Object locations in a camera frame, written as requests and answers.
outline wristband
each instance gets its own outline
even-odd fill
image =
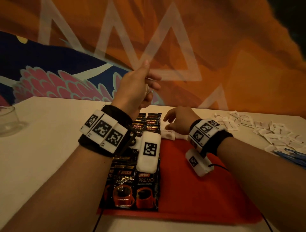
[[[202,158],[206,153],[217,155],[217,148],[222,141],[233,135],[226,131],[224,125],[220,125],[211,118],[198,119],[190,127],[188,141],[200,153]]]
[[[98,154],[114,157],[122,153],[131,142],[132,119],[122,110],[105,105],[96,110],[80,131],[83,135],[78,142],[81,146]]]

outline red mat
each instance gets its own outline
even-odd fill
[[[196,175],[185,158],[190,148],[185,140],[162,140],[158,212],[105,210],[103,214],[221,224],[261,221],[260,211],[228,171],[215,167],[204,177]],[[223,165],[212,154],[208,158]]]

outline pile of sugar packets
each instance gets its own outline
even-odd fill
[[[265,151],[276,154],[306,169],[306,146],[301,135],[293,133],[282,123],[258,122],[249,115],[237,111],[221,115],[215,113],[214,120],[230,130],[239,130],[239,126],[253,128],[253,132],[264,137],[270,145]]]

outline black cable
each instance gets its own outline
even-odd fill
[[[212,163],[212,164],[210,164],[210,165],[208,165],[209,167],[211,167],[211,166],[217,166],[217,167],[220,167],[220,168],[223,168],[223,169],[225,169],[226,171],[229,171],[227,168],[225,168],[225,167],[223,167],[223,166],[221,166],[221,165],[219,165],[219,164],[215,164],[215,163]]]
[[[95,227],[94,227],[94,229],[93,229],[93,231],[92,231],[92,232],[95,232],[95,230],[97,229],[98,224],[99,224],[100,219],[101,219],[102,214],[103,214],[103,210],[104,210],[104,209],[101,209],[101,213],[100,213],[100,215],[99,215],[99,217],[98,217],[98,220],[97,220],[97,222],[96,222],[96,224],[95,224]]]
[[[229,171],[227,168],[225,168],[225,167],[223,167],[223,166],[221,166],[221,165],[219,165],[219,164],[215,164],[215,163],[212,163],[212,164],[210,164],[210,165],[208,165],[208,166],[209,166],[209,167],[211,167],[211,166],[217,166],[217,167],[220,167],[220,168],[225,169],[226,171]],[[261,213],[261,216],[263,217],[263,219],[265,220],[267,226],[269,227],[270,231],[273,232],[273,230],[272,230],[270,224],[268,223],[268,220],[265,218],[265,216],[263,215],[262,212],[260,212],[260,213]]]
[[[263,215],[263,213],[261,213],[261,216],[262,216],[263,219],[265,220],[265,222],[266,222],[267,226],[269,227],[270,231],[273,232],[273,230],[272,230],[270,224],[268,223],[268,220],[265,218],[265,216]]]

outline glass cup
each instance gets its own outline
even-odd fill
[[[20,130],[20,122],[14,106],[0,107],[0,136],[8,136]]]

